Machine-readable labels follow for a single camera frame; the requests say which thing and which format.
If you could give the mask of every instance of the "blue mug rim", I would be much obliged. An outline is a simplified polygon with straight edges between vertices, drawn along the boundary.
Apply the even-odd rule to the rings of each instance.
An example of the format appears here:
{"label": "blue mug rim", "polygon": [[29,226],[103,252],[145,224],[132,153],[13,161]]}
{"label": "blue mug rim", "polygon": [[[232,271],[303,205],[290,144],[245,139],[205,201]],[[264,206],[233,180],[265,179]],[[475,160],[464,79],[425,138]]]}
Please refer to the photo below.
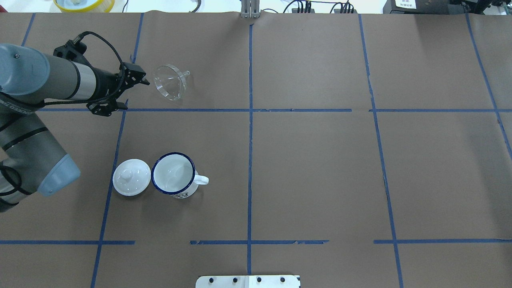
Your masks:
{"label": "blue mug rim", "polygon": [[[170,155],[181,155],[185,158],[187,158],[187,160],[190,162],[190,164],[192,164],[192,178],[190,179],[190,181],[188,182],[188,184],[176,191],[176,192],[169,192],[169,191],[165,191],[163,189],[161,189],[160,187],[158,187],[158,185],[155,183],[155,167],[157,166],[157,164],[160,162],[160,160],[164,159],[165,157],[167,156],[170,156]],[[181,192],[187,190],[188,187],[190,187],[190,185],[192,185],[192,182],[194,181],[194,177],[196,176],[196,166],[194,165],[194,162],[192,161],[192,159],[190,157],[188,157],[187,155],[183,154],[183,153],[180,153],[180,152],[170,152],[170,153],[167,153],[165,155],[162,155],[162,157],[160,157],[156,162],[155,164],[153,165],[153,168],[151,168],[151,182],[153,183],[153,186],[160,192],[162,192],[163,194],[167,194],[167,195],[176,195],[176,194],[180,194]]]}

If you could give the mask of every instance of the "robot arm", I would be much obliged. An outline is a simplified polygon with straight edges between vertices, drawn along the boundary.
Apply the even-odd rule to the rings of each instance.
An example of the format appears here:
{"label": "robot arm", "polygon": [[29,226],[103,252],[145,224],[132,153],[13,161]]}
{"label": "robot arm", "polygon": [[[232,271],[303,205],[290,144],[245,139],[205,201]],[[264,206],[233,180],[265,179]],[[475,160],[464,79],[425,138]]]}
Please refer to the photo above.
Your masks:
{"label": "robot arm", "polygon": [[[9,156],[0,163],[0,212],[39,191],[52,195],[80,176],[80,170],[43,122],[34,114],[46,105],[87,104],[95,115],[110,116],[127,109],[117,98],[142,83],[146,73],[123,63],[113,74],[91,66],[84,57],[84,32],[54,55],[11,44],[0,44],[0,147]],[[45,99],[62,101],[45,103]]]}

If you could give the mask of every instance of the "white lid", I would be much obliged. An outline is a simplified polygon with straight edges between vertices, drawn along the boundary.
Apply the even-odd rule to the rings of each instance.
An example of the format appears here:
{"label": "white lid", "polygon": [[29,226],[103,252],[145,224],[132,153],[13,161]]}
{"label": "white lid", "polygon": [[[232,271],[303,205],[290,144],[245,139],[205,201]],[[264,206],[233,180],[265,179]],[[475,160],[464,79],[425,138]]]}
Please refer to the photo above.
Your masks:
{"label": "white lid", "polygon": [[121,163],[112,177],[114,188],[124,196],[135,196],[144,191],[150,180],[150,167],[139,159],[130,159]]}

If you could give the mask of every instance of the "yellow rim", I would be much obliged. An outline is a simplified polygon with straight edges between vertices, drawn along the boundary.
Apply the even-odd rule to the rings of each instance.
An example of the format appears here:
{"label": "yellow rim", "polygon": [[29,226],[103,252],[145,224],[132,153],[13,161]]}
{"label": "yellow rim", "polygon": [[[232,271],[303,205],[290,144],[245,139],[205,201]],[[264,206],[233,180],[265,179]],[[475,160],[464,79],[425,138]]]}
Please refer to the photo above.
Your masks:
{"label": "yellow rim", "polygon": [[[90,5],[88,7],[85,7],[85,8],[82,8],[82,9],[67,9],[67,8],[64,8],[62,7],[61,5],[59,5],[57,3],[57,0],[53,0],[53,3],[55,3],[55,5],[63,12],[88,12],[88,11],[91,11],[93,10],[94,8],[98,7],[101,3],[103,3],[104,0],[98,0],[96,1],[93,5]],[[110,12],[110,10],[112,10],[112,7],[114,6],[114,0],[112,0],[112,2],[110,3],[110,7],[108,7],[107,10],[105,10],[105,12]]]}

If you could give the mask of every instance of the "white enamel mug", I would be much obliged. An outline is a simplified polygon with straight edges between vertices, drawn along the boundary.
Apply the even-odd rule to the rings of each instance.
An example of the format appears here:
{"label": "white enamel mug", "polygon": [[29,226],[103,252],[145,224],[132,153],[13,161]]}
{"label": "white enamel mug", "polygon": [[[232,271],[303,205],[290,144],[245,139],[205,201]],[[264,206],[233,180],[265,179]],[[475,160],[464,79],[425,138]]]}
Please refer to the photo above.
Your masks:
{"label": "white enamel mug", "polygon": [[198,175],[194,162],[187,155],[172,152],[158,159],[151,169],[151,181],[163,194],[187,198],[199,185],[208,184],[208,177]]}

